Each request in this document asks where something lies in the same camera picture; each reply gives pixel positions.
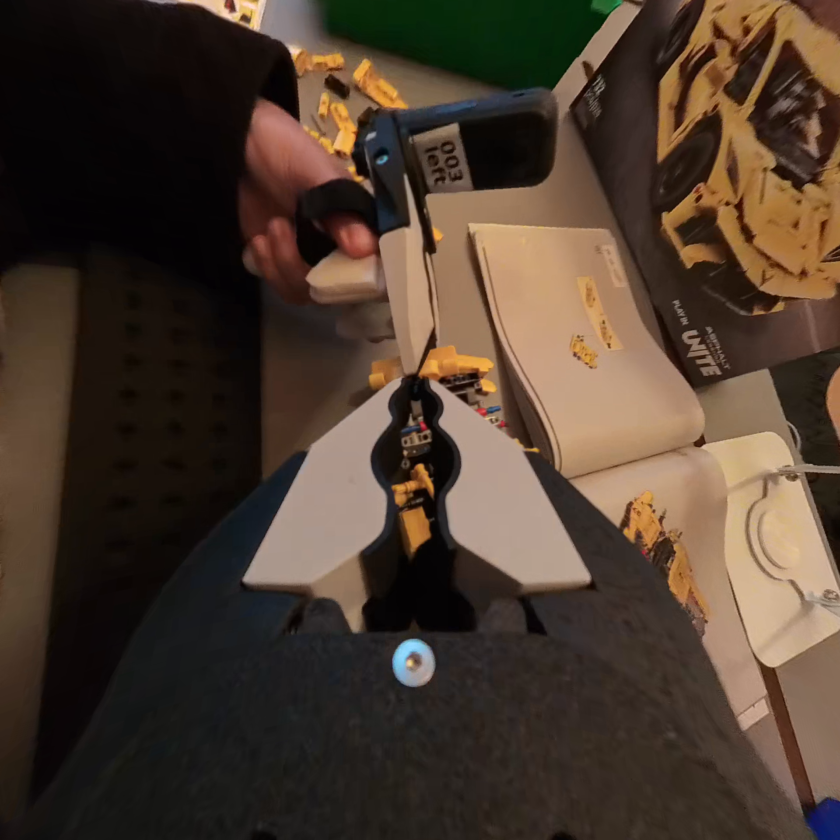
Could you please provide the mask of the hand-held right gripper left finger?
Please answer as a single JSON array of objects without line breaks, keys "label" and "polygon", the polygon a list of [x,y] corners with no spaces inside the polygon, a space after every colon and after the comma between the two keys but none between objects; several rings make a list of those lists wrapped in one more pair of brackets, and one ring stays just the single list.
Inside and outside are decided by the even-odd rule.
[{"label": "hand-held right gripper left finger", "polygon": [[350,629],[391,587],[399,538],[392,485],[403,478],[410,390],[397,380],[312,444],[243,578],[245,588],[330,599]]}]

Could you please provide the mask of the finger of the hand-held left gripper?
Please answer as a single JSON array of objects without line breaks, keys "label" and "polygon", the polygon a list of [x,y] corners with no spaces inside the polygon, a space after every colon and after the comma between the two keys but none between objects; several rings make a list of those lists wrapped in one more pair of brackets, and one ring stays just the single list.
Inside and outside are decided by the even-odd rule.
[{"label": "finger of the hand-held left gripper", "polygon": [[403,177],[408,225],[380,237],[385,288],[404,377],[414,377],[437,341],[434,275],[427,265],[424,234],[411,183]]}]

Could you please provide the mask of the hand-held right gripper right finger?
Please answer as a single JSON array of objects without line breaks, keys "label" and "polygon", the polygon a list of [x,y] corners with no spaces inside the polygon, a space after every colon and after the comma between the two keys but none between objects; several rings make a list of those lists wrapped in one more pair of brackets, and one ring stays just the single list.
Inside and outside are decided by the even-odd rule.
[{"label": "hand-held right gripper right finger", "polygon": [[589,587],[529,454],[434,381],[423,410],[436,528],[423,550],[423,630],[471,632],[496,602]]}]

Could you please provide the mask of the yellow toy brick car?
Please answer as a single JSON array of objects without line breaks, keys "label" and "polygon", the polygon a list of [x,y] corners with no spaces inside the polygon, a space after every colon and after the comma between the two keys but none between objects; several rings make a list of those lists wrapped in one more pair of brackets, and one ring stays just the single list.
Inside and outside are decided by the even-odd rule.
[{"label": "yellow toy brick car", "polygon": [[[494,366],[486,357],[463,354],[449,345],[430,350],[417,377],[438,383],[524,453],[538,455],[539,448],[511,436],[503,407],[487,403],[497,392],[488,377]],[[418,551],[439,532],[445,512],[443,490],[459,477],[461,457],[455,447],[445,448],[435,439],[433,413],[424,410],[417,389],[409,391],[403,408],[402,426],[397,431],[387,428],[379,437],[371,452],[371,465],[375,474],[390,484],[398,546],[405,563],[414,564]]]}]

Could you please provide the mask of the person's left forearm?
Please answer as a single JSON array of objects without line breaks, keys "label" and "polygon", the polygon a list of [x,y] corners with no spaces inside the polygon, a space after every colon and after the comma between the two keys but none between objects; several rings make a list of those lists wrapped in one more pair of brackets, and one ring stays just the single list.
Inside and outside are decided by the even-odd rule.
[{"label": "person's left forearm", "polygon": [[2,2],[1,52],[2,270],[105,245],[244,273],[252,112],[299,114],[285,45],[190,3]]}]

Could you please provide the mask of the person's left hand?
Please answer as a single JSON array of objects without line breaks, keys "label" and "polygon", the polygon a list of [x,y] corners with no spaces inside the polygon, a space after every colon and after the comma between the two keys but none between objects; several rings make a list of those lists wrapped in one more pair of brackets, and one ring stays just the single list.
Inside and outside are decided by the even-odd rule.
[{"label": "person's left hand", "polygon": [[299,197],[337,179],[350,180],[287,111],[257,99],[245,142],[238,185],[238,220],[244,264],[286,303],[308,305],[310,266],[297,245],[294,216]]}]

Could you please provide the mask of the green plastic storage bin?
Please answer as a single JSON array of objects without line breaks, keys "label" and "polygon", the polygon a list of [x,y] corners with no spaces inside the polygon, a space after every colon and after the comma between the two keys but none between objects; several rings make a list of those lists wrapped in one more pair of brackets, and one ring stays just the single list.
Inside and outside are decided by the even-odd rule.
[{"label": "green plastic storage bin", "polygon": [[551,88],[618,1],[321,1],[353,43],[502,88]]}]

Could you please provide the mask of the white instruction booklet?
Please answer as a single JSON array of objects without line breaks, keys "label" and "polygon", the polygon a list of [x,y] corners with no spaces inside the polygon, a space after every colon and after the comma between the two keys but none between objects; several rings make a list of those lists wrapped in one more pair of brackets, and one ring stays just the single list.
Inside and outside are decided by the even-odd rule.
[{"label": "white instruction booklet", "polygon": [[469,224],[499,366],[533,447],[624,534],[692,623],[742,730],[770,713],[725,559],[697,395],[644,325],[602,228]]}]

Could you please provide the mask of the loose yellow brick panels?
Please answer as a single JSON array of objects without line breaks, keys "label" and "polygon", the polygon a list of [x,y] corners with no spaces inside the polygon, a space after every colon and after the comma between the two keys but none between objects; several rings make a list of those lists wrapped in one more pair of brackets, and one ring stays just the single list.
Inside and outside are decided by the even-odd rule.
[{"label": "loose yellow brick panels", "polygon": [[422,243],[434,254],[442,234],[431,222],[427,197],[450,188],[471,187],[465,166],[464,134],[457,112],[445,108],[409,109],[396,89],[364,59],[353,84],[374,104],[351,115],[348,85],[340,87],[333,73],[324,83],[318,118],[331,120],[334,137],[314,138],[345,163],[349,180],[338,179],[305,192],[297,202],[297,245],[303,258],[316,265],[337,250],[326,223],[346,215],[383,236],[410,225],[415,209]]}]

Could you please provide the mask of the dark perforated panel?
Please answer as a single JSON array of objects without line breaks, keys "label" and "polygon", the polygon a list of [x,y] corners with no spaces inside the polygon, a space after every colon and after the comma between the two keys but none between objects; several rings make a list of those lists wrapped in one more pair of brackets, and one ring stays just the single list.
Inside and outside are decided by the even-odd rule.
[{"label": "dark perforated panel", "polygon": [[255,281],[207,284],[96,248],[78,316],[33,796],[163,584],[261,475]]}]

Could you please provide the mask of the toy car set box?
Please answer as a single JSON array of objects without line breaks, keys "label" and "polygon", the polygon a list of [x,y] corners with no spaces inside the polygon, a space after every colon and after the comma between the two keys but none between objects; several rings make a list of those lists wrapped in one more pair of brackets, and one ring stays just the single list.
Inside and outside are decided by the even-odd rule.
[{"label": "toy car set box", "polygon": [[570,114],[693,385],[838,349],[834,28],[801,2],[646,2]]}]

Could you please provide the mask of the colourful printed leaflet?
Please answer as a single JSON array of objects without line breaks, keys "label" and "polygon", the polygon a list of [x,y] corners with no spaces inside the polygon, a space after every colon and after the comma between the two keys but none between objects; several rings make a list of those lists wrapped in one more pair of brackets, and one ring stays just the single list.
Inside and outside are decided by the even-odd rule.
[{"label": "colourful printed leaflet", "polygon": [[267,1],[193,1],[229,22],[259,31]]}]

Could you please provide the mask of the brown wooden strip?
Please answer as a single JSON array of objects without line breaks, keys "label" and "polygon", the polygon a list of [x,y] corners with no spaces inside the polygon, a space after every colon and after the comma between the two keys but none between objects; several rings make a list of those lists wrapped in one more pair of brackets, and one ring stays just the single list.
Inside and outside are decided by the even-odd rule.
[{"label": "brown wooden strip", "polygon": [[776,728],[780,735],[784,758],[791,773],[796,798],[803,812],[809,813],[816,807],[816,800],[779,677],[773,668],[761,662],[758,665],[767,690]]}]

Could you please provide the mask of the blue plastic bin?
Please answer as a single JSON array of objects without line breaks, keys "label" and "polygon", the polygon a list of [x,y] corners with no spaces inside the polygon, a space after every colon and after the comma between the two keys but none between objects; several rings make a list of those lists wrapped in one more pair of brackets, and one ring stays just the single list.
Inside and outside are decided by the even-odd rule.
[{"label": "blue plastic bin", "polygon": [[805,821],[815,839],[840,838],[840,801],[827,797],[805,814]]}]

